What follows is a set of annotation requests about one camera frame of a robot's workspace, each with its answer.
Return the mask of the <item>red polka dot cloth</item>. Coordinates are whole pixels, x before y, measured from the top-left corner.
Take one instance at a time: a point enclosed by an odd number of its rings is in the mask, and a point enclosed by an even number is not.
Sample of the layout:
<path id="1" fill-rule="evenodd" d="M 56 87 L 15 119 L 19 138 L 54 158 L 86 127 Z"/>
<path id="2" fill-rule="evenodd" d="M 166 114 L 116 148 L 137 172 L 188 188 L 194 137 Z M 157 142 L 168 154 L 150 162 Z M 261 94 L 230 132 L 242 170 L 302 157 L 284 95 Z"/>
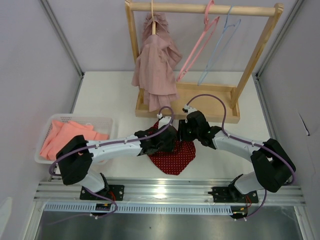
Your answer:
<path id="1" fill-rule="evenodd" d="M 196 147 L 193 141 L 176 140 L 173 151 L 158 151 L 148 157 L 163 173 L 178 176 L 196 157 Z"/>

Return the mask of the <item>dusty pink pleated skirt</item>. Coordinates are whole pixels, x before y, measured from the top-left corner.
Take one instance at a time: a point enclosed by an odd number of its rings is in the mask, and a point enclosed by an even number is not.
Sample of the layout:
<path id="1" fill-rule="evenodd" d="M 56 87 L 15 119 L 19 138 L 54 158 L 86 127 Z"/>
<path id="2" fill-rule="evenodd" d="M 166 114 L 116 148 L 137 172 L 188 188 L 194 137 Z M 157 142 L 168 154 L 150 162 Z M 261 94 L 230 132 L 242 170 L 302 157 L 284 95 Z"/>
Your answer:
<path id="1" fill-rule="evenodd" d="M 169 33 L 169 24 L 163 12 L 154 13 L 156 35 L 152 35 L 152 15 L 148 13 L 143 24 L 142 47 L 136 59 L 131 84 L 144 90 L 143 103 L 153 112 L 170 106 L 179 98 L 174 69 L 182 54 Z"/>

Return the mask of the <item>beige wooden hanger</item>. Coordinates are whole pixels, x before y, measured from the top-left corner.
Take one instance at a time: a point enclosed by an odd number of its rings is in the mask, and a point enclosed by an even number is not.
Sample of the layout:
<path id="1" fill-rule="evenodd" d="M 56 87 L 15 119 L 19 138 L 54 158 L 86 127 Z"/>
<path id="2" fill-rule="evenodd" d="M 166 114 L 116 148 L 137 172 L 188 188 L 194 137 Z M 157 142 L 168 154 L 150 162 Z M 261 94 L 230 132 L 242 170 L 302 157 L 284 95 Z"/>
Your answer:
<path id="1" fill-rule="evenodd" d="M 151 9 L 151 20 L 152 20 L 152 35 L 156 35 L 156 21 L 155 21 L 155 16 L 154 16 L 154 0 L 151 0 L 150 3 L 150 9 Z"/>

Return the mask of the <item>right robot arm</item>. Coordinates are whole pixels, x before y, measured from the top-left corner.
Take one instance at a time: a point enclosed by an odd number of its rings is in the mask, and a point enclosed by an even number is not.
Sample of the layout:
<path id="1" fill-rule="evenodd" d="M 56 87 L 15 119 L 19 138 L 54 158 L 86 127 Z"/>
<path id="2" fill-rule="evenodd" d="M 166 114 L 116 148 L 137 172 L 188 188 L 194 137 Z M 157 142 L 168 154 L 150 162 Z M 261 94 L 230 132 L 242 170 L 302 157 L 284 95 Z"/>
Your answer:
<path id="1" fill-rule="evenodd" d="M 227 187 L 228 196 L 234 202 L 258 190 L 275 193 L 295 179 L 296 166 L 277 140 L 255 142 L 232 135 L 224 126 L 209 125 L 198 110 L 179 121 L 178 137 L 185 142 L 198 140 L 205 147 L 232 153 L 252 164 L 252 172 L 237 176 Z"/>

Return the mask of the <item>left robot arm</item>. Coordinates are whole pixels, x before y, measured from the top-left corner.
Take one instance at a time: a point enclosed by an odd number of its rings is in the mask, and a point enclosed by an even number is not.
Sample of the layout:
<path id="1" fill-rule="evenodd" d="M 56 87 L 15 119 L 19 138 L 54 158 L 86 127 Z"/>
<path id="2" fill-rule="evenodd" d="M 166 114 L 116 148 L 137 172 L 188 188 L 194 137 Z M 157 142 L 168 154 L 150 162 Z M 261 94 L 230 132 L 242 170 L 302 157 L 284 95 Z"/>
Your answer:
<path id="1" fill-rule="evenodd" d="M 172 126 L 151 127 L 125 138 L 114 140 L 85 140 L 77 135 L 56 155 L 64 185 L 79 184 L 97 200 L 103 200 L 110 191 L 103 173 L 92 165 L 121 156 L 139 157 L 157 152 L 172 152 L 177 140 L 177 131 Z"/>

